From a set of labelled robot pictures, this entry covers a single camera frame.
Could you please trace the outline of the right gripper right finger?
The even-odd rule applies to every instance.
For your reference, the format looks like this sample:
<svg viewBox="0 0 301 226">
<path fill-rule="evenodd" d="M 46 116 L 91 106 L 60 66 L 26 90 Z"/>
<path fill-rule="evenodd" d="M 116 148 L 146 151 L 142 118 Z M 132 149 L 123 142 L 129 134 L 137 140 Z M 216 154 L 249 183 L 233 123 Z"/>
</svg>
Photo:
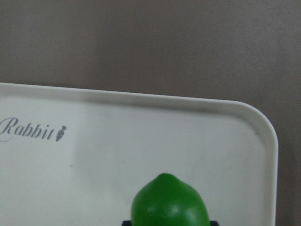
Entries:
<svg viewBox="0 0 301 226">
<path fill-rule="evenodd" d="M 210 226 L 220 226 L 217 221 L 210 221 Z"/>
</svg>

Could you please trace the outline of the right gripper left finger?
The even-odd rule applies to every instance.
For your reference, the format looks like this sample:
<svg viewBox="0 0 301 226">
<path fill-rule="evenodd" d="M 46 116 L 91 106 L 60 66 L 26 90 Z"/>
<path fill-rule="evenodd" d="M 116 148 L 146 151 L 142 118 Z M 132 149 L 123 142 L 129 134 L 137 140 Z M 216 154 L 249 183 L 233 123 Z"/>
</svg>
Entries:
<svg viewBox="0 0 301 226">
<path fill-rule="evenodd" d="M 131 223 L 131 220 L 124 220 L 121 224 L 121 226 L 131 226 L 132 223 Z"/>
</svg>

